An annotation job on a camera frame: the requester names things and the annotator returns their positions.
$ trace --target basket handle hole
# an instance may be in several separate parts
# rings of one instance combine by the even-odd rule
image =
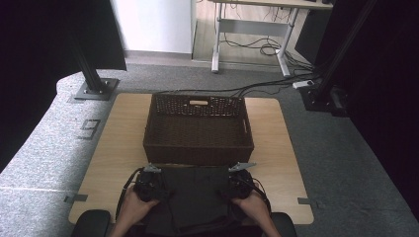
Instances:
[[[246,125],[246,120],[243,120],[243,128],[244,128],[244,133],[247,134],[247,125]]]
[[[208,101],[189,101],[189,105],[191,106],[207,106],[208,104]]]

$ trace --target power strip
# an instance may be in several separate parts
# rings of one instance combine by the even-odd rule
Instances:
[[[293,83],[293,87],[295,89],[298,89],[300,87],[306,87],[306,86],[312,86],[314,85],[314,82],[311,80],[307,80],[307,81],[300,81],[300,82],[294,82]]]

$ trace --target white desk leg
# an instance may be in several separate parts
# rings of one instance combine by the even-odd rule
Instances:
[[[219,62],[219,24],[221,23],[221,9],[222,3],[217,3],[218,6],[218,17],[215,21],[215,46],[212,49],[212,67],[213,73],[218,73],[218,62]]]
[[[281,49],[276,50],[277,58],[278,58],[278,61],[280,62],[281,70],[283,71],[284,77],[286,78],[291,77],[291,75],[290,75],[290,71],[288,70],[287,63],[286,63],[286,60],[284,59],[284,56],[287,50],[287,45],[290,41],[291,33],[293,32],[293,26],[295,24],[296,15],[298,15],[298,10],[299,8],[293,8],[293,14],[291,17],[291,21],[289,22],[286,35],[284,37],[283,45],[281,46]]]

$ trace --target hand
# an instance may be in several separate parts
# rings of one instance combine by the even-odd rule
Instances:
[[[240,206],[244,213],[255,221],[267,236],[281,237],[274,221],[271,219],[268,207],[256,191],[252,191],[249,197],[245,199],[233,198],[231,201]]]
[[[240,206],[244,213],[258,225],[271,219],[268,207],[256,191],[252,191],[245,199],[233,198],[231,201]]]
[[[124,203],[121,207],[120,215],[115,224],[110,237],[124,236],[126,232],[137,222],[139,222],[158,200],[144,202],[133,191],[132,186],[126,190]]]

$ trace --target metal stand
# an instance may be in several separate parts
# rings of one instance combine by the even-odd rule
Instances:
[[[86,59],[77,38],[72,33],[68,33],[68,36],[72,44],[73,55],[86,79],[86,82],[81,86],[74,99],[108,101],[120,80],[101,79],[96,69]]]
[[[284,38],[280,49],[277,49],[277,58],[284,77],[291,77],[288,69],[285,52],[293,32],[298,8],[293,8],[291,21],[286,23],[254,22],[244,20],[232,20],[222,18],[222,3],[217,3],[217,17],[215,21],[215,43],[212,49],[212,73],[218,73],[219,65],[219,35],[220,33],[235,33],[255,36],[272,36]]]
[[[318,100],[319,90],[314,87],[301,87],[299,89],[305,109],[314,112],[331,113],[335,117],[347,117],[347,94],[340,88],[333,87],[327,100]]]

